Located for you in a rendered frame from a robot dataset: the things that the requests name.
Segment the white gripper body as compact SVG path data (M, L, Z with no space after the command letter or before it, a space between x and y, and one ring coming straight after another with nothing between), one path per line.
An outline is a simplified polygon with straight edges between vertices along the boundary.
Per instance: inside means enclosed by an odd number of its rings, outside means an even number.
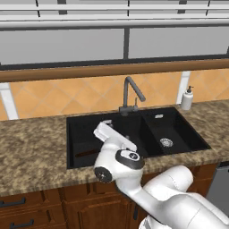
M93 131L94 135L101 141L105 142L108 138L114 136L114 129L111 120L100 122L97 128Z

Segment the silver sink drain strainer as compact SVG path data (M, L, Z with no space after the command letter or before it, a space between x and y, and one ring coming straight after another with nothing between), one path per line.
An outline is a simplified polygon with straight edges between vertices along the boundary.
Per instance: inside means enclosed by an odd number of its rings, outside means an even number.
M160 140L161 144L165 147L165 148L171 148L173 146L173 142L168 139L168 138L163 138Z

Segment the black double sink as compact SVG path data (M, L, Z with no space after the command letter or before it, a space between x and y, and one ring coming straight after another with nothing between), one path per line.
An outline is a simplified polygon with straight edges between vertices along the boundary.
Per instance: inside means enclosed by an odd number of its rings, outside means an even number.
M113 129L137 146L141 157L160 157L209 149L210 146L174 107L140 110L123 116L119 113L92 114L66 119L67 167L93 166L96 155L75 157L78 152L101 149L103 142L93 133L98 124L111 120ZM160 140L174 144L165 148Z

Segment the wooden window sill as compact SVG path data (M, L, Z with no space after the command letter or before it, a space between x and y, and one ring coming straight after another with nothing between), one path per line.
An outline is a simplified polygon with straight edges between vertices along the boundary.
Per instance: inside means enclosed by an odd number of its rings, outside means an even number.
M229 68L229 58L147 64L109 64L0 71L0 82L45 81L156 72L182 72Z

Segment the wooden cupboard door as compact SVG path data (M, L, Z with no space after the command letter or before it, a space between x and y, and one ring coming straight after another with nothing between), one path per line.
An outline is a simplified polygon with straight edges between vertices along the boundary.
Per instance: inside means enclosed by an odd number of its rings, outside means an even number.
M63 187L68 229L129 229L131 204L114 182Z
M216 164L193 166L190 170L193 175L193 183L188 191L197 192L205 197L212 182Z

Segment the white soap dispenser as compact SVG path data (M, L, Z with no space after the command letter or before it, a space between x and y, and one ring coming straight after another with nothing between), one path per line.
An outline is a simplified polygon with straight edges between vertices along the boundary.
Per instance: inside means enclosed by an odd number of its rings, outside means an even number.
M181 109L190 110L193 100L192 86L189 86L182 94Z

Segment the wooden drawer front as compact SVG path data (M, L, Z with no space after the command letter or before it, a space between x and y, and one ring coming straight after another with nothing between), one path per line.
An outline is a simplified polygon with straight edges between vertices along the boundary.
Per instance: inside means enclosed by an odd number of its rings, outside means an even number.
M0 197L0 200L4 202L14 202L26 198L25 204L0 208L0 215L16 214L20 212L26 212L32 209L53 209L59 210L63 213L61 198L58 189L35 191L17 195L11 195L6 197Z
M34 219L34 225L19 229L42 229L50 226L63 225L64 215L59 210L44 209L26 212L23 214L0 216L0 229L9 229L10 223L28 223Z

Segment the grey dishwasher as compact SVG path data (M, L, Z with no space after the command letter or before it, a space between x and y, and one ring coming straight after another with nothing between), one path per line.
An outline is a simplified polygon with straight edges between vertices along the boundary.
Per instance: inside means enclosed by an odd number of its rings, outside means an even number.
M229 217L229 161L216 167L206 198Z

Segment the window with dark frame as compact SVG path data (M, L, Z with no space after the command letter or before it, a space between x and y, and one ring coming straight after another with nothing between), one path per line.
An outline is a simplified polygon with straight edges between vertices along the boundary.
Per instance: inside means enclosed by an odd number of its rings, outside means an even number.
M0 0L0 69L20 70L107 64L162 63L229 58L229 25L213 27L21 27L16 17L51 12L5 11L4 5L56 0Z

